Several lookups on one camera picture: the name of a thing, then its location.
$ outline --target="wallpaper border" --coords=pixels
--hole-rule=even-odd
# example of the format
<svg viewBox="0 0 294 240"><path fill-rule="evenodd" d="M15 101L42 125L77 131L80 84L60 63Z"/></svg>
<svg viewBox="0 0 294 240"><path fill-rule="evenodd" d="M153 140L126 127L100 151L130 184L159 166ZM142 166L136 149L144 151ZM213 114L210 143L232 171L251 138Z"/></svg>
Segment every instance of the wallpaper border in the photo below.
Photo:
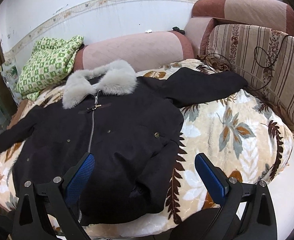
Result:
<svg viewBox="0 0 294 240"><path fill-rule="evenodd" d="M33 42L37 39L38 36L54 27L57 24L63 23L75 16L78 16L82 13L96 10L98 8L107 7L110 5L115 5L124 2L130 1L138 1L138 0L91 0L74 7L71 7L65 11L62 11L52 18L48 19L34 30L32 30L29 34L27 34L24 38L22 38L10 51L4 53L5 61L11 61L15 58L15 55L18 54L27 44ZM173 0L173 1L181 1L181 2L189 2L195 3L197 0Z"/></svg>

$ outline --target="fur collar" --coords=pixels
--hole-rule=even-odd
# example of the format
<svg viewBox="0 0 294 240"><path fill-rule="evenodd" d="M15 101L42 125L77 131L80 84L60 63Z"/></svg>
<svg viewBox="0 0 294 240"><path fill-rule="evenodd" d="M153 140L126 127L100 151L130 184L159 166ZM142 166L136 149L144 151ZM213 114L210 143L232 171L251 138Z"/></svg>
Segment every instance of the fur collar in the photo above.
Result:
<svg viewBox="0 0 294 240"><path fill-rule="evenodd" d="M104 75L98 83L91 85L89 79ZM87 95L95 95L99 90L105 95L127 95L136 87L136 73L124 60L116 60L95 69L77 70L66 82L63 94L63 108L78 105Z"/></svg>

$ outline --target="metal zipper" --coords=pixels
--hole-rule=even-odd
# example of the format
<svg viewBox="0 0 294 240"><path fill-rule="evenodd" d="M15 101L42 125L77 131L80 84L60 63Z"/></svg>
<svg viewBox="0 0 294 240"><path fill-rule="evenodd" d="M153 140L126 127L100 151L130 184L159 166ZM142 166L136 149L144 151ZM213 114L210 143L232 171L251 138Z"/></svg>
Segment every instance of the metal zipper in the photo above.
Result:
<svg viewBox="0 0 294 240"><path fill-rule="evenodd" d="M91 133L90 133L90 138L89 138L89 145L88 145L88 151L90 153L90 149L91 149L91 143L93 141L93 135L94 135L94 125L95 125L95 119L94 119L94 114L95 114L95 110L97 108L97 104L98 104L98 93L99 91L97 92L97 95L95 95L95 108L93 108L93 113L92 113L92 126L91 126Z"/></svg>
<svg viewBox="0 0 294 240"><path fill-rule="evenodd" d="M81 222L81 218L83 217L83 214L81 212L81 210L79 209L79 212L78 212L78 223Z"/></svg>
<svg viewBox="0 0 294 240"><path fill-rule="evenodd" d="M91 133L90 133L90 138L89 138L89 144L88 144L88 151L90 153L90 149L91 149L91 143L93 141L93 136L94 136L94 125L95 125L95 119L94 119L94 114L95 114L95 110L100 107L101 105L98 105L98 94L99 94L100 90L97 92L97 95L95 95L95 107L92 108L92 126L91 126ZM80 207L78 207L79 211L78 211L78 223L81 222L81 219L83 217L83 214L80 210Z"/></svg>
<svg viewBox="0 0 294 240"><path fill-rule="evenodd" d="M92 94L91 93L86 94L78 103L74 103L73 107L78 106L86 98L86 96L89 96L89 95L92 95Z"/></svg>

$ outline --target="green and white fabric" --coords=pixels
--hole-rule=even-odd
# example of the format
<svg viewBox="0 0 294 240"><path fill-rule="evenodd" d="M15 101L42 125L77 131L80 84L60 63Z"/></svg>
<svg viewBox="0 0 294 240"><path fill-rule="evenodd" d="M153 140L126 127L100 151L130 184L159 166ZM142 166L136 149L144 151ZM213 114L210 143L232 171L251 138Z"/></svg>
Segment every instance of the green and white fabric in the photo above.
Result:
<svg viewBox="0 0 294 240"><path fill-rule="evenodd" d="M23 98L35 101L39 91L63 80L73 69L76 53L84 37L70 40L42 38L20 74L16 90Z"/></svg>

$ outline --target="fleece blanket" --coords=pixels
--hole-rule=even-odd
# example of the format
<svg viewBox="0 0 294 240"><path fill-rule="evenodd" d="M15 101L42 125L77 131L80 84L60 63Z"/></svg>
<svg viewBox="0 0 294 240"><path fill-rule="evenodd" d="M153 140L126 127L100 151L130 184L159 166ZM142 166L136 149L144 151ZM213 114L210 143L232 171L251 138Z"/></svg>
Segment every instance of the fleece blanket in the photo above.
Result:
<svg viewBox="0 0 294 240"><path fill-rule="evenodd" d="M214 69L196 59L172 63L160 69L146 70L137 76L166 79L181 67L206 74ZM29 101L23 118L35 105L43 107L62 98L64 86L48 88L35 101ZM174 228L199 210L217 207L208 194L194 167L195 156L203 152L227 176L240 182L267 183L281 172L290 157L293 134L274 112L259 99L244 90L218 101L192 105L181 109L184 124L164 210L146 214L137 220L116 225L84 227L91 238L129 238L155 235ZM12 167L24 142L13 145L0 154L0 206L16 207L17 197L12 179ZM51 217L57 234L60 227Z"/></svg>

